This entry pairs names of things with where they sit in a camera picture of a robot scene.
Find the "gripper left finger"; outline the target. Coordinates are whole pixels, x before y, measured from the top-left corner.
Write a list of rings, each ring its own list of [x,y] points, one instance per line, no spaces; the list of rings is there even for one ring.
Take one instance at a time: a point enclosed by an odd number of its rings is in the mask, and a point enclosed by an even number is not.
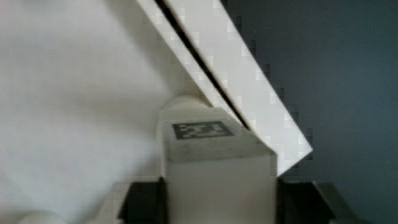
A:
[[[115,184],[87,224],[160,224],[160,186],[158,181]]]

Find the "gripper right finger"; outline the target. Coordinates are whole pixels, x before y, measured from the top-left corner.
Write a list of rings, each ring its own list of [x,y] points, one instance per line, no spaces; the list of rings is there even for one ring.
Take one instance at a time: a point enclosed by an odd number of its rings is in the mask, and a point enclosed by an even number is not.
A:
[[[277,224],[367,224],[330,183],[277,182]]]

